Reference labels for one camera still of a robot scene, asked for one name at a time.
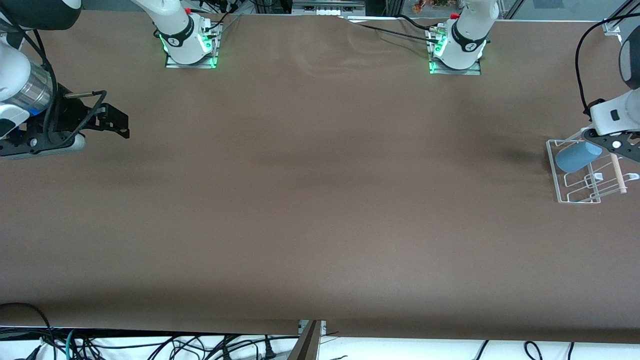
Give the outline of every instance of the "white floor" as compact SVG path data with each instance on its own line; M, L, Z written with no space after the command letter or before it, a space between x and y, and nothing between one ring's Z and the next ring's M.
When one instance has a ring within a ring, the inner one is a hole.
M244 339L262 339L263 336L243 336ZM161 343L168 338L110 338L99 339L97 345L127 346L147 343ZM203 337L206 347L213 347L221 340L221 336ZM282 354L277 360L285 359L296 340L274 340L273 350ZM39 345L39 341L0 341L0 360L24 359ZM482 344L478 340L411 340L411 339L374 339L374 338L334 338L322 339L318 360L336 360L346 356L345 360L473 360ZM567 358L568 343L537 342L544 360L564 360ZM156 347L133 348L126 350L102 349L106 360L146 360ZM165 347L156 360L167 360L172 347ZM260 356L264 356L264 343L259 344ZM244 347L230 353L233 360L254 360L256 348ZM37 360L52 359L52 348L44 346ZM58 352L58 359L65 355ZM481 360L528 360L523 341L490 341L484 350ZM572 360L637 360L640 359L640 345L576 343ZM198 357L186 351L179 352L175 360L198 360Z

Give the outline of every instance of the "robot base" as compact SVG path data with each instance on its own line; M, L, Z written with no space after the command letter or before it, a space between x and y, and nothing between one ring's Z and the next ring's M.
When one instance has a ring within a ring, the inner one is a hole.
M208 34L206 34L210 39L205 40L205 45L211 46L212 50L210 53L206 54L200 61L194 62L192 64L181 64L177 63L174 59L166 55L166 60L164 62L164 67L168 69L215 69L218 66L218 53L220 52L220 42L222 39L222 30L224 27L224 23L216 26L212 29Z
M440 41L442 34L434 33L429 30L425 30L424 34L428 39L436 39ZM480 60L476 60L476 62L468 69L457 70L452 69L442 62L439 58L433 55L436 47L439 44L434 44L431 42L427 42L427 52L429 53L429 73L431 74L446 74L446 75L480 75Z

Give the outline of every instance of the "silver metal cylinder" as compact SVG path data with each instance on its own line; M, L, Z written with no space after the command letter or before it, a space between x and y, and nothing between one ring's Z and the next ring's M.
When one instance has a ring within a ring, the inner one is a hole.
M53 84L48 72L33 60L29 61L31 62L31 73L27 83L22 87L22 90L4 102L25 109L31 115L38 115L49 107Z

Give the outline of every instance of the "metal mounting plate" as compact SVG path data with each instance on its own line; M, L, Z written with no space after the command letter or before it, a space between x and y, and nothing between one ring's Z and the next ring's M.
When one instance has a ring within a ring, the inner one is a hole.
M424 35L428 39L436 39L440 40L438 37L438 33L431 32L429 30L424 31ZM431 42L427 42L427 52L429 53L429 73L431 74L446 74L446 75L480 75L480 60L476 60L476 62L468 69L457 70L452 69L442 62L439 58L433 55L435 52L435 48L438 44L434 44Z

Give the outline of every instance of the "cable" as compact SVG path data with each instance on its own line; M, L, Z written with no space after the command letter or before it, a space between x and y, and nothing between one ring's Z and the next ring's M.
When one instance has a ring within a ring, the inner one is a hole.
M426 41L426 42L433 42L433 43L438 42L436 39L430 39L430 38L426 38L426 37L417 37L417 36L415 36L415 35L409 35L409 34L398 33L397 31L387 30L387 29L383 29L383 28L377 28L377 27L375 27L375 26L364 25L364 24L358 24L358 25L363 26L363 27L365 27L365 28L373 29L373 30L383 31L383 32L385 32L385 33L390 33L390 34L394 34L394 35L399 35L399 36L401 36L401 37L414 38L414 39L418 39L418 40L422 40L422 41Z
M38 47L40 48L40 50L42 51L42 54L44 55L44 57L47 57L47 53L44 51L44 45L42 43L42 38L40 38L40 33L38 32L37 29L33 30L33 34L36 36L36 41L38 42Z
M175 359L175 356L176 356L176 355L178 354L178 352L180 352L181 350L185 350L185 351L191 352L192 354L195 354L195 355L198 357L198 360L200 360L200 355L198 355L196 352L194 352L194 351L192 351L192 350L189 350L189 349L186 349L186 348L185 348L185 347L187 347L187 346L189 345L189 343L191 343L192 341L194 341L194 340L196 340L196 339L198 339L198 338L199 338L199 336L194 336L191 340L189 340L189 341L187 341L187 342L185 342L185 343L181 342L180 340L174 340L174 341L172 341L172 344L173 344L173 350L171 351L171 354L169 355L169 360L174 360L174 359ZM176 342L177 342L177 343L179 343L179 344L181 344L182 346L180 346L179 348L176 348L176 347L175 347L175 343L176 343Z
M403 15L403 14L401 14L401 13L397 14L395 17L396 17L396 18L398 18L398 19L404 19L404 20L407 20L411 25L415 26L416 28L422 29L422 30L429 30L429 28L430 28L431 26L436 26L436 25L438 25L438 23L435 23L435 24L430 25L430 26L423 26L423 25L420 25L420 24L418 24L417 22L413 21L413 19L412 19L412 18L410 18L409 16Z
M255 345L255 360L260 360L260 350L258 348L258 344Z
M65 355L67 356L67 360L71 360L71 354L69 353L69 347L71 346L71 339L74 335L75 329L69 331L69 335L67 335L67 341L65 342Z
M298 339L298 338L299 338L299 336L277 336L277 337L274 337L274 338L269 338L269 340L271 341L271 340ZM251 345L254 345L254 344L257 344L257 343L263 343L263 342L266 341L266 339L254 340L254 341L243 340L243 341L240 341L239 343L230 344L229 346L231 347L231 346L234 346L234 345L238 345L238 344L244 343L245 341L248 341L249 343L241 345L241 346L238 346L238 347L235 347L235 348L232 348L232 349L229 349L229 352L233 352L233 351L236 351L236 350L241 349L243 347L248 347L248 346L251 346ZM223 356L224 355L220 355L220 356L216 357L214 360L220 360L220 359L222 359Z
M171 338L169 338L168 340L166 340L164 343L160 344L147 358L147 360L154 360L156 358L156 356L158 356L158 354L160 354L160 351L167 346L167 344L169 344L170 342L172 342L176 337L172 336Z
M486 348L486 345L489 344L489 340L485 340L482 345L480 346L480 350L478 350L478 355L476 355L475 360L480 360L480 357L482 356L482 353L484 352L484 348Z
M589 29L587 29L587 31L584 32L584 34L580 38L580 41L578 42L578 47L575 48L575 76L578 80L578 89L580 90L580 100L582 101L582 105L585 110L587 110L588 105L587 105L587 101L584 98L584 88L582 86L582 79L580 78L580 65L579 65L580 49L582 47L582 43L584 42L584 39L595 28L602 26L608 22L627 19L629 17L638 17L638 16L640 16L640 13L628 13L626 15L620 15L620 16L611 17L609 19L604 19L603 21L597 22L596 24L592 25Z
M222 21L225 20L225 17L227 17L227 15L229 15L229 14L230 14L230 12L226 12L224 15L222 15L222 18L217 23L213 24L209 28L205 28L204 31L207 32L207 31L211 31L211 30L215 29L216 26L220 25L222 23Z
M162 343L153 343L153 344L139 344L139 345L127 345L127 346L122 346L122 347L109 347L109 346L105 346L105 345L96 345L93 344L93 347L97 347L97 348L107 348L107 349L115 349L115 350L120 350L120 349L125 349L125 348L139 348L139 347L156 347L162 345Z
M33 349L33 351L25 358L25 360L36 360L36 358L38 357L38 352L40 351L41 347L42 347L41 345L38 345L38 347Z
M1 3L0 3L0 11L2 11L6 15L6 11L2 8L2 4ZM51 324L49 323L49 319L47 319L47 317L44 315L42 310L40 310L37 306L32 305L32 304L28 304L26 302L5 302L4 304L0 304L0 309L3 308L3 307L10 307L10 306L28 307L28 308L34 310L35 312L37 312L38 315L40 315L40 317L42 318L42 321L44 322L44 324L47 326L47 331L49 333L49 336L51 337L51 341L52 342L56 341L56 338L53 336L53 332L51 331ZM58 358L58 352L54 348L53 349L53 359L57 360L57 358Z
M569 352L566 353L566 360L571 360L571 353L573 352L573 346L575 345L574 342L571 342L569 344Z
M213 355L218 353L220 350L223 350L224 348L226 348L231 341L234 341L239 337L240 335L226 335L221 342L219 342L215 347L213 347L213 349L211 349L211 351L209 352L209 355L207 355L204 358L204 360L209 360L210 358L213 357Z
M533 345L533 347L536 348L536 351L538 352L538 358L537 359L535 357L531 356L531 354L529 353L529 345ZM527 356L529 356L529 359L531 359L531 360L542 360L542 353L540 352L540 348L533 341L525 341L525 343L524 343L524 352L525 352L525 354L527 354Z

